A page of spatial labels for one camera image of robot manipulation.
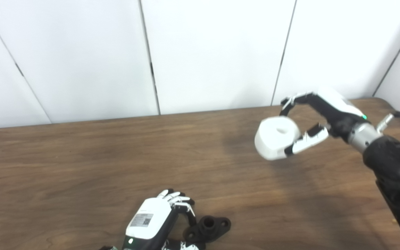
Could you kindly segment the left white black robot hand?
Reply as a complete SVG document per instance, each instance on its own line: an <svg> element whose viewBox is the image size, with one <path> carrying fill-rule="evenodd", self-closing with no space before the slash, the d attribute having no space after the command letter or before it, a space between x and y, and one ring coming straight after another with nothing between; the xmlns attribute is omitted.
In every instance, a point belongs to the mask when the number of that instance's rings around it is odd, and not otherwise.
<svg viewBox="0 0 400 250"><path fill-rule="evenodd" d="M195 201L183 192L165 189L143 201L125 230L122 250L203 250L203 244L169 238L179 215L187 217L189 226L197 223Z"/></svg>

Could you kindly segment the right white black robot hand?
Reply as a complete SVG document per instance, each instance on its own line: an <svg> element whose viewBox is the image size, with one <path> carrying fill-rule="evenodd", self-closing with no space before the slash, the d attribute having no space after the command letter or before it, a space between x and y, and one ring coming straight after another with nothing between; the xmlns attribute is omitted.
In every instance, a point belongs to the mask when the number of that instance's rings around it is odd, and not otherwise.
<svg viewBox="0 0 400 250"><path fill-rule="evenodd" d="M357 125L370 123L360 109L330 87L321 87L316 92L302 92L284 98L281 101L280 116L287 117L297 104L311 106L327 123L325 125L317 123L295 139L284 149L286 157L309 149L329 136L339 137L348 142L351 131Z"/></svg>

